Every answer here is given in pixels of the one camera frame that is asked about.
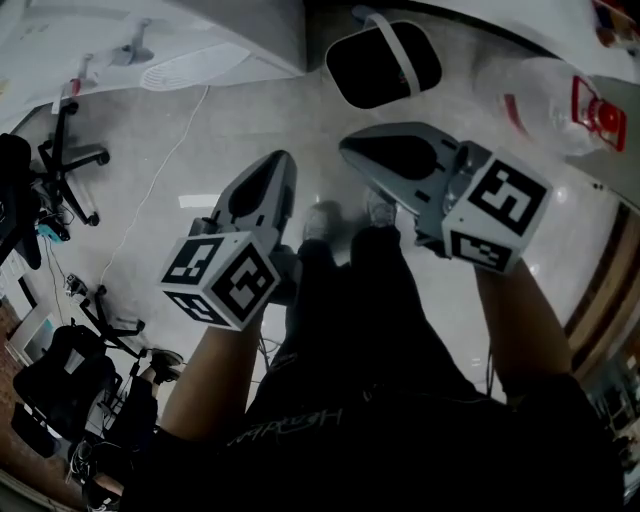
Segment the white sneaker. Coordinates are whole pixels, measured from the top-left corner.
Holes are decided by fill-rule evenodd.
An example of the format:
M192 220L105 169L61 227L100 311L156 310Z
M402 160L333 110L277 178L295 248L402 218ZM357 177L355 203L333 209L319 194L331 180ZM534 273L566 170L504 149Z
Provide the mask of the white sneaker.
M324 240L326 242L330 238L330 231L329 214L317 205L309 208L302 230L302 241Z
M386 199L368 188L365 192L365 203L372 226L377 228L395 226L397 208L391 199Z

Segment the brick wall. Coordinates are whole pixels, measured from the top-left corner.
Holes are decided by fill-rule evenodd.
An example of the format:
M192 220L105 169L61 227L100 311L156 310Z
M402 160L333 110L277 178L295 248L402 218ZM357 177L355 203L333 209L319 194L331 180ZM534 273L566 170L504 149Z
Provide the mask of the brick wall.
M65 483L66 466L61 457L43 459L27 446L11 428L16 400L13 377L21 369L5 348L7 333L17 322L11 307L0 302L0 466L14 478L45 496L82 510L80 487L73 481Z

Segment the white fan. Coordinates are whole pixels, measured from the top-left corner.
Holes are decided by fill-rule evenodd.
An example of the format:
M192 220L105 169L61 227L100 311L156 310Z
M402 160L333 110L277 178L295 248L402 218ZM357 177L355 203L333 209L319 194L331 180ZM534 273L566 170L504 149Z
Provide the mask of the white fan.
M209 46L150 67L142 74L140 86L150 91L173 91L201 84L236 67L250 54L230 43Z

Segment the floor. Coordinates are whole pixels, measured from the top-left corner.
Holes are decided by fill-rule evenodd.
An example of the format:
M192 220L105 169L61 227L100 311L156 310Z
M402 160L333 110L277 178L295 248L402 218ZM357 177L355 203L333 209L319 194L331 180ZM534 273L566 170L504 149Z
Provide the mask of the floor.
M397 18L398 13L390 12L388 17ZM306 76L209 90L188 137L168 161L105 276L113 313L139 317L147 324L135 343L175 350L188 360L204 330L156 287L175 240L186 236L194 217L211 211L180 208L179 196L219 194L252 162L273 150L285 149L298 166L295 213L284 236L295 249L301 242L304 214L316 201L337 201L347 219L362 213L364 185L339 155L339 141L366 126L398 121L430 123L460 140L470 139L489 149L506 146L553 183L554 199L525 259L560 320L569 318L607 241L616 199L595 190L586 175L496 123L474 100L472 77L482 59L517 53L517 48L452 21L417 14L402 17L427 30L444 69L442 82L415 98L371 111L356 110L345 103L319 65L319 56L327 44L356 31L357 26L346 13L333 10L317 13L310 20L313 71ZM204 91L202 86L167 93L125 90L80 99L80 111L71 123L72 135L78 144L104 143L112 160L105 167L83 168L74 178L72 186L84 198L87 210L90 202L95 204L101 223L92 228L76 220L70 227L71 241L54 247L65 273L77 274L95 289L155 172L181 137ZM35 148L52 131L54 122L43 109L21 135ZM484 389L488 333L472 268L413 247L408 214L400 214L398 225L427 317L464 374ZM346 256L338 254L342 260ZM56 265L52 267L60 286L61 276ZM46 259L40 270L30 273L29 280L40 300L48 301L52 311L57 311ZM81 317L62 292L59 301L64 322L72 315ZM268 308L263 334L276 341L284 338L282 308ZM270 342L267 345L275 348ZM126 375L133 360L121 353L112 355ZM264 362L257 358L254 380L259 382L263 375ZM499 388L494 387L494 396L501 398ZM161 410L169 392L169 385L161 388Z

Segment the forearm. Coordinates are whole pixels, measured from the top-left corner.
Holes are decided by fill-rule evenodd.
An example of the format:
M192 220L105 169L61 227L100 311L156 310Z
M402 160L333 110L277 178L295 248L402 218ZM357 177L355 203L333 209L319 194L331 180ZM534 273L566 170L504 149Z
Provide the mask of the forearm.
M160 426L186 440L223 438L245 412L262 315L242 332L210 327L169 397Z
M523 260L509 276L476 269L493 364L507 396L571 371L564 330Z
M118 496L122 496L122 493L124 492L124 486L120 482L114 480L108 475L105 475L104 473L98 473L93 477L93 481L103 489L111 491Z

